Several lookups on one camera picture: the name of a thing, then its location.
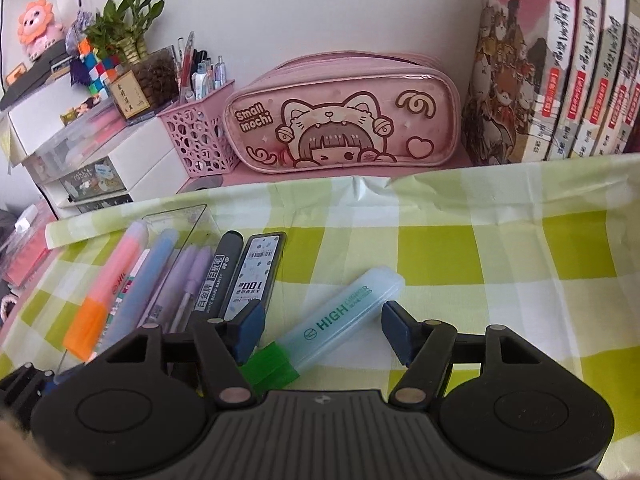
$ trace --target orange highlighter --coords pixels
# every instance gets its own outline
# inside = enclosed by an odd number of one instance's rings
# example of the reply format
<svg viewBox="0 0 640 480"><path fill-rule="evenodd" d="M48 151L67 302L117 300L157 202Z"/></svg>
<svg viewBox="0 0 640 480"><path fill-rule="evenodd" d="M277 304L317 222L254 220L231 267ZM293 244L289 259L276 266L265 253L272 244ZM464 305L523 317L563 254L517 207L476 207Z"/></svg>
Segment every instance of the orange highlighter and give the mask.
<svg viewBox="0 0 640 480"><path fill-rule="evenodd" d="M107 321L107 314L148 240L146 222L136 220L122 235L100 270L63 341L65 348L78 359L87 361L91 355Z"/></svg>

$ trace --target pink pencil case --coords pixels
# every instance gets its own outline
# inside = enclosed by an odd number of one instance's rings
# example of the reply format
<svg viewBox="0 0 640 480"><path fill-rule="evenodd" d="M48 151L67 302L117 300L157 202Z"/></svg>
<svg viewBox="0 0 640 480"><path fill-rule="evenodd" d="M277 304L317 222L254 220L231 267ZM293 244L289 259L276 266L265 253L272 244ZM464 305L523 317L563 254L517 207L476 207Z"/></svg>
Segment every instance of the pink pencil case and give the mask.
<svg viewBox="0 0 640 480"><path fill-rule="evenodd" d="M460 139L460 96L427 56L327 52L236 92L223 120L240 159L263 173L438 166Z"/></svg>

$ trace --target orange cap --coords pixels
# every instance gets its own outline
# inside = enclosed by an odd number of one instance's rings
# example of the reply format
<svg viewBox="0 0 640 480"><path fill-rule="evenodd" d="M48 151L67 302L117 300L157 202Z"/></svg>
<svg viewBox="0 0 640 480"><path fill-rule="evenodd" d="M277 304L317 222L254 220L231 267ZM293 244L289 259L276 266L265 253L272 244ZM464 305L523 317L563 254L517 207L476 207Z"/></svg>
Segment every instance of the orange cap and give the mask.
<svg viewBox="0 0 640 480"><path fill-rule="evenodd" d="M91 357L95 344L107 322L109 310L92 298L85 298L62 344L82 361Z"/></svg>
<svg viewBox="0 0 640 480"><path fill-rule="evenodd" d="M91 44L89 44L89 40L87 38L84 38L80 43L78 43L78 52L84 56L91 52Z"/></svg>

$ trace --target potted plant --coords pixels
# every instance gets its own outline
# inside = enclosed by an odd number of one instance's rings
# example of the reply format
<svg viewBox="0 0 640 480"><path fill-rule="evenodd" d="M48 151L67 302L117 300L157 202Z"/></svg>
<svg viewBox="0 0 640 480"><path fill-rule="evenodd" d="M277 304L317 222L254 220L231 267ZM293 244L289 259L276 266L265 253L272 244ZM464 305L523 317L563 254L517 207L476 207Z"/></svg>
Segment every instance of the potted plant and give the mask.
<svg viewBox="0 0 640 480"><path fill-rule="evenodd" d="M119 54L130 63L148 57L145 33L162 14L164 0L122 0L118 6L107 0L95 23L85 30L89 42L98 49L99 57Z"/></svg>
<svg viewBox="0 0 640 480"><path fill-rule="evenodd" d="M105 59L117 54L120 60L126 61L129 70L121 78L130 78L129 73L132 73L144 94L144 99L136 98L142 104L134 112L129 98L123 96L126 102L120 102L116 92L112 92L127 119L161 107L178 95L171 49L164 48L152 54L146 49L145 33L163 9L164 0L122 0L118 5L107 0L102 12L96 13L95 23L85 30L98 57ZM121 86L118 86L119 92L122 92Z"/></svg>

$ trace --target green checkered tablecloth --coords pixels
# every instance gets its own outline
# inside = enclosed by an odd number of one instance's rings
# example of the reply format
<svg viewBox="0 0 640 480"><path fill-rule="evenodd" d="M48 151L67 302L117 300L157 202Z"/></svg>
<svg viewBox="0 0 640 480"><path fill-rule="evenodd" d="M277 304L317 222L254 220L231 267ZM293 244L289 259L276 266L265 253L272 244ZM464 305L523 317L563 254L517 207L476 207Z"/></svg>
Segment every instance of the green checkered tablecloth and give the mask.
<svg viewBox="0 0 640 480"><path fill-rule="evenodd" d="M67 245L10 328L0 374L57 367L92 279L133 219L206 203L222 232L288 234L262 340L268 343L369 267L406 280L398 301L460 332L506 324L600 392L616 430L601 471L640 472L640 155L340 177L204 190L49 226ZM452 382L478 371L461 367ZM366 326L293 386L379 388L402 367Z"/></svg>

